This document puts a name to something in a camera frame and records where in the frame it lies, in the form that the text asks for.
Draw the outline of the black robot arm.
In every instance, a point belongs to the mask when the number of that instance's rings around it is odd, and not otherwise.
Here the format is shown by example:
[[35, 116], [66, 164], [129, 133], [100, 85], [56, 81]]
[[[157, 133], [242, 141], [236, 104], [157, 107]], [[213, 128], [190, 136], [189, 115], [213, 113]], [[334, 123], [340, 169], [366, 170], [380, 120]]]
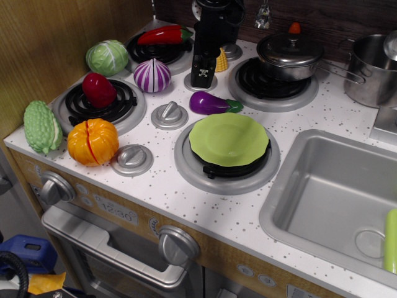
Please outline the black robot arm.
[[245, 19], [242, 1], [197, 1], [200, 20], [194, 25], [194, 54], [190, 83], [194, 88], [208, 89], [215, 75], [220, 48], [234, 44]]

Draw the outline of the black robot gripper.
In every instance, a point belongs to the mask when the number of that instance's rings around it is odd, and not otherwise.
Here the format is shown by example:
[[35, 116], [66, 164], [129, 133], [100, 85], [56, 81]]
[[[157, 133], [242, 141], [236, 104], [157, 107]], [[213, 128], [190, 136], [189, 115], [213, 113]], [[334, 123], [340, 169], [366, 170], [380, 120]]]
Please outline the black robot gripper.
[[239, 13], [231, 11], [202, 11], [200, 20], [194, 25], [195, 43], [190, 83], [201, 86], [200, 67], [207, 70], [206, 87], [212, 85], [216, 58], [220, 48], [234, 44], [239, 31]]

